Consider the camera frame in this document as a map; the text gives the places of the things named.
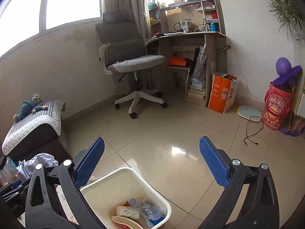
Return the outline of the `purple ball toy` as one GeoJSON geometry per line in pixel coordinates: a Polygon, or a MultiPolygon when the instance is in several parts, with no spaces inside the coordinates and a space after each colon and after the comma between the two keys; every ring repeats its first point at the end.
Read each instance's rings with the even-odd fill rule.
{"type": "Polygon", "coordinates": [[[279,77],[272,81],[273,86],[283,85],[288,88],[294,88],[298,77],[302,73],[300,65],[292,67],[290,61],[284,57],[277,60],[275,69],[279,77]]]}

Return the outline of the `white wooden side cabinet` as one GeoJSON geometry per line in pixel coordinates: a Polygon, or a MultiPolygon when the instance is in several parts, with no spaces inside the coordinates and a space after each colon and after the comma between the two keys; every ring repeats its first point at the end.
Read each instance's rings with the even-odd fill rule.
{"type": "Polygon", "coordinates": [[[301,71],[296,79],[292,115],[294,122],[290,128],[292,136],[298,136],[304,127],[304,35],[294,35],[294,66],[300,66],[301,71]]]}

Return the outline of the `wooden computer desk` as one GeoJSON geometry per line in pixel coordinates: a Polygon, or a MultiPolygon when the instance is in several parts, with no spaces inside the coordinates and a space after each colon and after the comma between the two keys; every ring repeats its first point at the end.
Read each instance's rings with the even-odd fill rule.
{"type": "Polygon", "coordinates": [[[148,7],[149,54],[165,62],[152,69],[156,88],[168,92],[184,88],[186,101],[207,107],[213,73],[226,70],[225,27],[220,0],[180,0],[148,7]]]}

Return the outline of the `white tissue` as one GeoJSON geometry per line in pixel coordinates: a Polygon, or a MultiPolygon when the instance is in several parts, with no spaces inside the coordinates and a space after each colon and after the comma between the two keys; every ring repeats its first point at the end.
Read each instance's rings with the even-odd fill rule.
{"type": "Polygon", "coordinates": [[[58,161],[54,159],[53,155],[47,153],[37,154],[27,161],[19,161],[17,166],[17,176],[21,182],[25,182],[31,178],[37,164],[42,164],[46,168],[50,168],[58,166],[58,161]]]}

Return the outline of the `right grey curtain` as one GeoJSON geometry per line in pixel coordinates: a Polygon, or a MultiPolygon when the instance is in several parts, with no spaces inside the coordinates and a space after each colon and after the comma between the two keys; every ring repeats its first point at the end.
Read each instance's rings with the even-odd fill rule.
{"type": "Polygon", "coordinates": [[[124,12],[133,19],[142,39],[148,36],[146,0],[103,0],[105,12],[124,12]]]}

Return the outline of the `grey white office chair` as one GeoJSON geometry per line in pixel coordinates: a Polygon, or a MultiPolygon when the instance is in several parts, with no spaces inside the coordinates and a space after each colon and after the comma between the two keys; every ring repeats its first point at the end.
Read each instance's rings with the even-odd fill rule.
{"type": "Polygon", "coordinates": [[[126,74],[133,75],[133,92],[117,99],[114,102],[115,109],[120,109],[121,103],[132,101],[128,111],[132,119],[137,118],[136,106],[140,99],[158,103],[166,109],[168,105],[161,99],[162,92],[141,88],[140,71],[161,65],[165,57],[145,54],[146,46],[139,36],[135,21],[124,12],[104,12],[102,22],[96,24],[96,32],[102,42],[99,60],[104,64],[105,73],[121,74],[119,81],[126,74]]]}

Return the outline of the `white floral paper cup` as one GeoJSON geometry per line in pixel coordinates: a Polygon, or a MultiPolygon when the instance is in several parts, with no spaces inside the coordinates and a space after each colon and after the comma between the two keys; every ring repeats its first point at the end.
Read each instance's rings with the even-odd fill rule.
{"type": "Polygon", "coordinates": [[[138,220],[140,218],[139,211],[130,206],[117,206],[116,214],[117,216],[126,217],[131,220],[138,220]]]}

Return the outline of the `green potted plant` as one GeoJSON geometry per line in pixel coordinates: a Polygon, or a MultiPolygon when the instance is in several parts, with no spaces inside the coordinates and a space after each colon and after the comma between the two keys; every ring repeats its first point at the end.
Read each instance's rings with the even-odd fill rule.
{"type": "Polygon", "coordinates": [[[287,38],[294,38],[295,34],[302,32],[302,19],[293,0],[270,0],[267,7],[279,23],[278,32],[284,30],[287,38]]]}

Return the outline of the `white bathroom scale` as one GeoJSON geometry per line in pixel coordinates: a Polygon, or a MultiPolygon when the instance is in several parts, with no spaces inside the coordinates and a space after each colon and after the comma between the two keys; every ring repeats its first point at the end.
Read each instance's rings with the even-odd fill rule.
{"type": "Polygon", "coordinates": [[[237,114],[249,121],[259,123],[262,120],[262,113],[258,109],[250,106],[241,105],[237,109],[237,114]]]}

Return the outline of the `crushed clear plastic bottle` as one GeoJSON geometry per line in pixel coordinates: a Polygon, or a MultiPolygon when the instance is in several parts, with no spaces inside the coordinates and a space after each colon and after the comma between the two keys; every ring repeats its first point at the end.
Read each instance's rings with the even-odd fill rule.
{"type": "Polygon", "coordinates": [[[149,220],[156,221],[163,216],[160,208],[156,207],[152,203],[146,202],[146,200],[142,198],[131,198],[128,203],[130,207],[137,209],[139,213],[149,220]]]}

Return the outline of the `dark ottoman with quilt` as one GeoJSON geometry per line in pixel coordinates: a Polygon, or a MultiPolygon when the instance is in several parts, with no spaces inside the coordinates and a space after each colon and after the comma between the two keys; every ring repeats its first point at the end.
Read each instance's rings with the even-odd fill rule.
{"type": "Polygon", "coordinates": [[[14,123],[7,133],[2,152],[15,164],[40,153],[51,154],[59,163],[71,157],[68,148],[60,141],[62,112],[66,105],[60,100],[50,100],[46,106],[47,110],[30,113],[14,123]]]}

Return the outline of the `blue monkey plush toy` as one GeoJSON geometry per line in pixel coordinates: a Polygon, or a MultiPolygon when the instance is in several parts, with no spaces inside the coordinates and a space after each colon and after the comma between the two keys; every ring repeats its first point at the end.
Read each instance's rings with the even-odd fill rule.
{"type": "Polygon", "coordinates": [[[34,94],[31,100],[24,101],[19,114],[13,116],[14,122],[19,122],[26,118],[28,114],[35,114],[38,111],[48,110],[48,106],[40,106],[42,97],[39,94],[34,94]]]}

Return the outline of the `orange cardboard box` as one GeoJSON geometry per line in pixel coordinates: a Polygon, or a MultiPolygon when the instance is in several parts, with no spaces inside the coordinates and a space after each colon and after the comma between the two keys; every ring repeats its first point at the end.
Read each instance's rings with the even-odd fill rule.
{"type": "Polygon", "coordinates": [[[237,77],[233,75],[214,72],[208,108],[226,113],[234,103],[238,83],[237,77]]]}

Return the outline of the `red printed barrel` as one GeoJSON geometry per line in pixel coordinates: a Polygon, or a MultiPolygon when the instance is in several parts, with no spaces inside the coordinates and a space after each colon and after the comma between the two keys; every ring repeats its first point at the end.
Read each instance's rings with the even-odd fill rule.
{"type": "Polygon", "coordinates": [[[293,91],[284,85],[274,86],[270,83],[264,101],[264,125],[271,130],[279,130],[286,115],[291,111],[293,91]]]}

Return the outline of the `white trash bin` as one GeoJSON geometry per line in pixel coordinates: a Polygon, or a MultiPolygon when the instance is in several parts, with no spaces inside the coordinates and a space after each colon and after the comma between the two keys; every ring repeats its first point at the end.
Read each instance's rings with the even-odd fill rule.
{"type": "Polygon", "coordinates": [[[153,228],[160,228],[170,219],[172,208],[134,169],[119,168],[80,189],[85,200],[106,228],[119,228],[111,217],[116,207],[131,198],[144,198],[162,210],[163,220],[153,228]]]}

